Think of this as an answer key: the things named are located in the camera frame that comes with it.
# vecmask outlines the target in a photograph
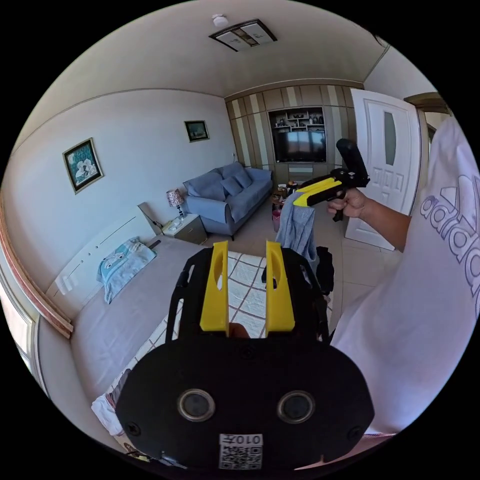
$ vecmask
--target television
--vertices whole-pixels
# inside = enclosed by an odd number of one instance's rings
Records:
[[[325,131],[287,131],[275,135],[277,162],[326,162]]]

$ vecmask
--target ceiling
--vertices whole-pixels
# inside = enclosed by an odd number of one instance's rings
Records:
[[[278,41],[235,52],[209,38],[260,19]],[[190,90],[220,97],[273,82],[363,82],[383,53],[373,36],[334,13],[289,0],[193,0],[138,18],[78,57],[50,86],[15,144],[55,114],[93,97],[133,89]]]

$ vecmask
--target tv cabinet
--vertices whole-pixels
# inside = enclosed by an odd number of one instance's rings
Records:
[[[240,92],[225,99],[238,160],[247,167],[273,171],[274,181],[302,182],[342,165],[336,149],[340,138],[357,140],[351,88],[358,82],[299,80]],[[310,116],[322,122],[310,124]],[[277,125],[284,119],[285,125]],[[276,132],[324,130],[326,163],[277,162]]]
[[[317,132],[325,130],[324,111],[321,106],[289,108],[269,113],[272,134],[276,132]]]

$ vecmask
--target bed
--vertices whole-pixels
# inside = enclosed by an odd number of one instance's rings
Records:
[[[119,431],[118,423],[115,424],[110,394],[118,390],[126,370],[165,341],[175,283],[186,260],[204,248],[157,233],[138,207],[124,213],[69,262],[47,291],[74,319],[71,349],[92,409],[126,450],[133,447]],[[156,252],[156,257],[107,304],[95,272],[104,257],[131,237],[139,237]],[[229,318],[242,324],[252,338],[265,336],[266,292],[261,282],[265,265],[264,257],[228,253]],[[181,308],[182,303],[174,338],[178,334]]]

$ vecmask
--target white t-shirt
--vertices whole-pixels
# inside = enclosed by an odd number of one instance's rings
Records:
[[[343,313],[332,346],[360,368],[375,416],[400,432],[444,387],[480,314],[480,174],[454,118],[432,141],[428,182],[398,267]]]

